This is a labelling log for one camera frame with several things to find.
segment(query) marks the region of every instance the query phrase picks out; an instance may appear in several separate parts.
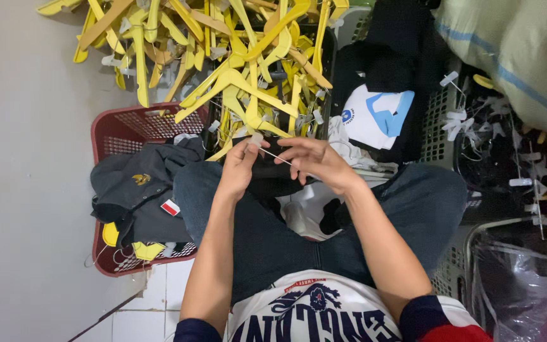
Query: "white floor tile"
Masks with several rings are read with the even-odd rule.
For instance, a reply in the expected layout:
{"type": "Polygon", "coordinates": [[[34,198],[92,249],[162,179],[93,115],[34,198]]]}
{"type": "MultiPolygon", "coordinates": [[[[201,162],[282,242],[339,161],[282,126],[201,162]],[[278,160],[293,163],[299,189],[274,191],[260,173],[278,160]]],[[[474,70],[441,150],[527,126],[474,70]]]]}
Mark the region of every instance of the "white floor tile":
{"type": "Polygon", "coordinates": [[[164,338],[163,311],[118,311],[113,314],[112,342],[161,342],[164,338]]]}
{"type": "Polygon", "coordinates": [[[171,342],[173,340],[171,335],[176,331],[176,325],[179,323],[179,315],[180,311],[166,311],[166,324],[164,331],[166,338],[170,339],[165,342],[171,342]]]}
{"type": "Polygon", "coordinates": [[[166,279],[166,309],[180,310],[180,304],[183,301],[185,286],[189,278],[189,272],[192,270],[193,259],[181,262],[171,262],[167,264],[166,279]]]}
{"type": "Polygon", "coordinates": [[[112,341],[113,315],[95,325],[75,342],[110,342],[112,341]]]}
{"type": "Polygon", "coordinates": [[[166,265],[155,265],[147,278],[147,289],[134,298],[122,310],[166,309],[166,265]]]}

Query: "red laundry basket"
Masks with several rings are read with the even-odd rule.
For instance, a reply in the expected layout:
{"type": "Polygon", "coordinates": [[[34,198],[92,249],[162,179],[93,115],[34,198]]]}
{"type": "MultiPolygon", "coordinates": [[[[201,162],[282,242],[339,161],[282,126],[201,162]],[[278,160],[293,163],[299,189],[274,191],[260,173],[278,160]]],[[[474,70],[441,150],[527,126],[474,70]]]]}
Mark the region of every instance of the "red laundry basket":
{"type": "MultiPolygon", "coordinates": [[[[182,109],[178,104],[170,102],[155,104],[150,108],[136,106],[101,113],[92,123],[91,130],[94,163],[97,164],[109,155],[136,153],[146,143],[162,144],[181,133],[200,134],[206,123],[208,108],[202,106],[183,121],[174,123],[175,114],[182,109]],[[169,112],[160,116],[160,110],[169,112]]],[[[154,260],[145,262],[136,259],[132,246],[120,251],[116,247],[107,246],[102,238],[103,227],[104,224],[97,220],[92,260],[106,276],[119,277],[141,272],[157,263],[193,259],[198,251],[196,245],[187,244],[181,252],[174,252],[171,257],[160,253],[154,260]]]]}

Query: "clothing pile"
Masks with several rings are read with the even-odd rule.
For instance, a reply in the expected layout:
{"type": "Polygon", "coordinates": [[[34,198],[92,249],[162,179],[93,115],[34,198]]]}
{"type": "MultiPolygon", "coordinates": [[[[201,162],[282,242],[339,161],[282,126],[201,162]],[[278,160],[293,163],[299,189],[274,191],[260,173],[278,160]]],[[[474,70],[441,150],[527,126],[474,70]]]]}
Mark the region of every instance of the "clothing pile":
{"type": "Polygon", "coordinates": [[[146,144],[134,155],[103,159],[90,175],[96,192],[92,216],[104,223],[115,222],[118,248],[133,242],[193,242],[182,214],[175,214],[170,200],[174,175],[188,163],[203,159],[200,137],[146,144]]]}
{"type": "Polygon", "coordinates": [[[330,115],[341,116],[349,141],[377,162],[415,161],[448,56],[425,5],[377,1],[366,39],[337,53],[330,115]]]}

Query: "black cloth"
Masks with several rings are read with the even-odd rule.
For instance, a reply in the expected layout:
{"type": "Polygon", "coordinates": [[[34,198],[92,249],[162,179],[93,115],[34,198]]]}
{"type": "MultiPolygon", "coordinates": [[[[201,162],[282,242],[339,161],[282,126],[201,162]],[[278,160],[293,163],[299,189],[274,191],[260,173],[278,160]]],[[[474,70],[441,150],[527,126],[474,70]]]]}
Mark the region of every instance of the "black cloth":
{"type": "MultiPolygon", "coordinates": [[[[245,137],[233,139],[233,145],[244,139],[245,137]]],[[[263,140],[271,145],[267,148],[268,152],[278,155],[288,149],[288,147],[278,145],[278,139],[277,137],[263,137],[263,140]]],[[[252,166],[252,179],[248,185],[248,191],[263,201],[267,198],[292,195],[303,189],[299,180],[291,179],[290,165],[284,162],[276,164],[272,155],[263,154],[263,156],[259,154],[252,166]]]]}
{"type": "Polygon", "coordinates": [[[419,159],[423,115],[430,94],[440,89],[448,57],[449,49],[425,5],[415,0],[379,0],[366,39],[337,53],[330,115],[341,115],[348,97],[365,83],[371,92],[414,91],[413,103],[391,150],[351,143],[368,150],[380,162],[403,164],[419,159]]]}
{"type": "Polygon", "coordinates": [[[132,242],[193,242],[182,213],[172,216],[160,206],[173,198],[174,175],[203,158],[199,137],[178,145],[146,144],[134,155],[110,155],[90,174],[96,192],[92,215],[116,223],[118,248],[132,242]]]}

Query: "blue jeans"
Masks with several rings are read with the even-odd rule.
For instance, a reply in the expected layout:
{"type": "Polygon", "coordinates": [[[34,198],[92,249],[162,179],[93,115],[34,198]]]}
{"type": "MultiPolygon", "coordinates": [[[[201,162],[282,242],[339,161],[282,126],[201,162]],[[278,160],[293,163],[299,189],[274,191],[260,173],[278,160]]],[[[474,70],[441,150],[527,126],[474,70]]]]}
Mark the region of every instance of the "blue jeans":
{"type": "MultiPolygon", "coordinates": [[[[222,172],[216,162],[197,162],[174,177],[174,198],[198,246],[222,172]]],[[[410,164],[372,191],[431,275],[461,221],[467,197],[463,179],[443,168],[410,164]]],[[[323,242],[309,241],[247,192],[235,211],[232,305],[282,276],[306,269],[321,269],[375,287],[347,207],[339,207],[335,216],[341,233],[323,242]]]]}

